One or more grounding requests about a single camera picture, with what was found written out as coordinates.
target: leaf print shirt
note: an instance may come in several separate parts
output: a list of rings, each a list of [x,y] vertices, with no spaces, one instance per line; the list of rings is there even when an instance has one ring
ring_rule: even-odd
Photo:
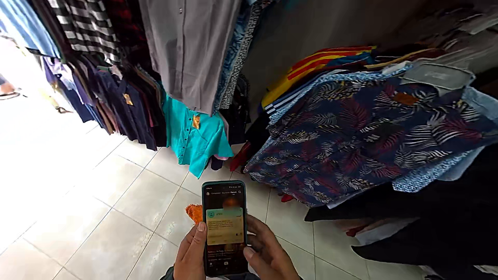
[[[246,171],[314,207],[498,141],[498,126],[462,90],[440,97],[399,82],[319,81],[269,128]]]

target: shirt pocket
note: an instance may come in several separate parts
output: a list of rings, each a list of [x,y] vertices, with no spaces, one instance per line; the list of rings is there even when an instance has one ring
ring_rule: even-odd
[[[192,145],[194,148],[194,154],[197,156],[201,156],[206,152],[206,149],[208,147],[208,141],[202,136],[200,131],[195,128],[193,129],[193,139],[192,139]]]

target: black and white striped shirt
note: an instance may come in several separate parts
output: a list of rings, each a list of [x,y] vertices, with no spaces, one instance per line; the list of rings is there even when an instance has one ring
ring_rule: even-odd
[[[117,39],[102,0],[48,0],[74,50],[100,52],[120,61]]]

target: fingernail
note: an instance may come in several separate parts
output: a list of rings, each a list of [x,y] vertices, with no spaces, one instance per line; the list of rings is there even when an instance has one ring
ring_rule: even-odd
[[[199,226],[197,227],[197,230],[200,231],[200,232],[205,231],[206,230],[206,223],[200,222]]]
[[[244,255],[246,256],[247,259],[252,258],[252,256],[256,253],[251,247],[245,247],[244,248]]]

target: turquoise shirt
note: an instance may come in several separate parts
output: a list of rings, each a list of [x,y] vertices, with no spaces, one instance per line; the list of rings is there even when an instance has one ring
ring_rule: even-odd
[[[228,144],[223,120],[219,113],[210,117],[188,109],[183,103],[168,95],[162,106],[166,118],[166,146],[175,152],[179,164],[189,164],[189,171],[199,178],[208,159],[233,156]],[[192,126],[194,116],[199,116],[199,129]]]

